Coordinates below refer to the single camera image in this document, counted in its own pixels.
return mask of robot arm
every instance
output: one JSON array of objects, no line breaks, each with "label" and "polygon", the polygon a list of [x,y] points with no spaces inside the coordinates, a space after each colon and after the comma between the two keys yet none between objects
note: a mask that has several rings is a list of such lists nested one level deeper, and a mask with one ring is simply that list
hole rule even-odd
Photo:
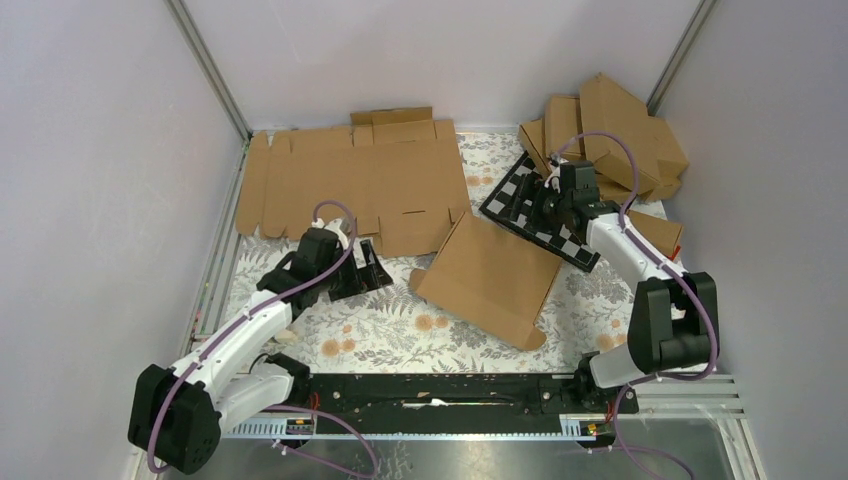
[{"label": "robot arm", "polygon": [[[674,276],[697,295],[714,331],[718,332],[715,282],[706,273],[690,273],[657,251],[619,215],[619,206],[603,202],[594,166],[586,161],[563,163],[548,181],[526,178],[521,195],[532,195],[529,218],[539,230],[565,225],[596,250],[621,275],[634,294],[627,343],[581,362],[587,390],[609,389],[671,368],[706,363],[710,339],[705,319]],[[672,306],[683,311],[672,318]]]},{"label": "robot arm", "polygon": [[[362,268],[348,245],[341,230],[316,222],[297,251],[257,283],[258,291],[242,311],[202,346],[170,368],[147,367],[136,383],[130,442],[146,450],[154,438],[156,457],[191,474],[209,460],[222,434],[294,395],[295,379],[287,365],[263,363],[235,377],[265,342],[315,304],[322,289],[329,288],[330,299],[337,300],[392,283],[369,240],[360,243],[366,263]],[[158,420],[163,408],[164,419]]]}]

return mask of checkerboard pattern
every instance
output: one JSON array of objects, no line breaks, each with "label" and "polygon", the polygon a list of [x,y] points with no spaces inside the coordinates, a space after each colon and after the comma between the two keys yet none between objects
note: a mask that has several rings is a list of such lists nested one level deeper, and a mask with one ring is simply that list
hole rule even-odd
[{"label": "checkerboard pattern", "polygon": [[576,235],[564,226],[559,233],[554,235],[534,229],[532,225],[527,223],[527,216],[533,207],[531,200],[525,200],[524,204],[521,205],[518,220],[511,221],[509,219],[513,193],[518,188],[521,178],[533,173],[538,175],[533,160],[527,155],[527,152],[524,152],[515,165],[509,169],[503,180],[498,183],[494,191],[483,201],[483,205],[480,206],[480,213],[521,238],[561,257],[580,270],[591,272],[595,268],[595,264],[598,263],[600,254],[590,249],[588,245],[583,244]]}]

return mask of white wall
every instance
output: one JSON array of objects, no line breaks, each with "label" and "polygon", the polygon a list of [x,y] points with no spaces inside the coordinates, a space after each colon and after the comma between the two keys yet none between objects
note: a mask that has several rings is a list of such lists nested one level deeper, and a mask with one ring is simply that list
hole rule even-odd
[{"label": "white wall", "polygon": [[163,2],[0,2],[0,478],[120,478],[239,143]]},{"label": "white wall", "polygon": [[661,111],[692,162],[671,215],[716,278],[770,479],[848,477],[846,24],[841,0],[722,2]]},{"label": "white wall", "polygon": [[697,0],[188,0],[253,128],[431,104],[514,126],[599,71],[647,98]]}]

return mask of floral tablecloth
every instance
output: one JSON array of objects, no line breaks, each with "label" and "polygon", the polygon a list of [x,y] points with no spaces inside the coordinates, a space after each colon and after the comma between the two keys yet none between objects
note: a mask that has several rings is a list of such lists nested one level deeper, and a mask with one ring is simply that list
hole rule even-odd
[{"label": "floral tablecloth", "polygon": [[[457,138],[471,204],[479,216],[480,204],[523,148],[515,134]],[[634,209],[665,218],[660,202]],[[295,242],[285,239],[241,239],[226,318],[239,311],[262,274],[292,248]],[[433,257],[381,259],[394,285],[334,303],[323,294],[291,325],[295,340],[272,340],[264,351],[282,351],[322,373],[564,372],[577,366],[583,352],[606,351],[626,340],[632,296],[603,258],[590,274],[563,262],[537,320],[548,340],[525,352],[409,290],[410,271],[426,269]]]}]

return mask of cardboard box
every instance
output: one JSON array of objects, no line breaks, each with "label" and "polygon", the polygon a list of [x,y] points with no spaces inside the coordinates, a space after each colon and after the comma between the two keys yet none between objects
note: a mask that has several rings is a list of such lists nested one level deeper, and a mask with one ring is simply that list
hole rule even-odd
[{"label": "cardboard box", "polygon": [[627,216],[630,217],[636,230],[639,230],[639,233],[660,253],[668,258],[674,258],[680,246],[683,225],[634,210],[627,212]]},{"label": "cardboard box", "polygon": [[[248,169],[268,156],[266,181],[245,178],[240,198],[265,189],[261,233],[299,239],[312,222],[312,209],[338,200],[357,217],[359,234],[374,237],[386,257],[434,252],[453,222],[471,203],[456,132],[450,120],[433,120],[432,108],[351,114],[353,126],[276,132],[270,153],[251,143]],[[255,201],[239,205],[239,233],[253,234]],[[321,217],[343,216],[327,207]]]},{"label": "cardboard box", "polygon": [[598,190],[601,191],[601,200],[611,200],[621,205],[630,196],[629,189],[622,187],[601,174],[595,174],[595,182],[598,184]]},{"label": "cardboard box", "polygon": [[657,200],[667,200],[674,196],[682,183],[676,178],[661,178],[660,185],[655,187],[648,193],[641,195],[639,198],[645,202],[655,202]]},{"label": "cardboard box", "polygon": [[649,117],[649,122],[654,131],[654,139],[657,142],[657,165],[660,176],[665,178],[677,178],[689,166],[686,154],[677,143],[674,132],[668,122],[662,118]]},{"label": "cardboard box", "polygon": [[[545,156],[550,158],[572,137],[581,133],[580,99],[570,95],[551,95],[545,106]],[[567,160],[584,157],[583,139],[563,152]]]},{"label": "cardboard box", "polygon": [[562,260],[466,213],[427,271],[413,270],[418,295],[522,350],[541,347],[536,328]]},{"label": "cardboard box", "polygon": [[545,126],[544,120],[533,120],[518,126],[518,141],[527,155],[533,160],[533,165],[543,177],[551,174],[551,163],[545,155]]},{"label": "cardboard box", "polygon": [[[639,192],[660,184],[657,142],[641,100],[604,74],[580,87],[580,119],[583,131],[603,130],[617,135],[633,152],[639,169]],[[593,135],[584,138],[586,158],[595,169],[620,185],[633,188],[633,173],[624,150],[614,140]]]}]

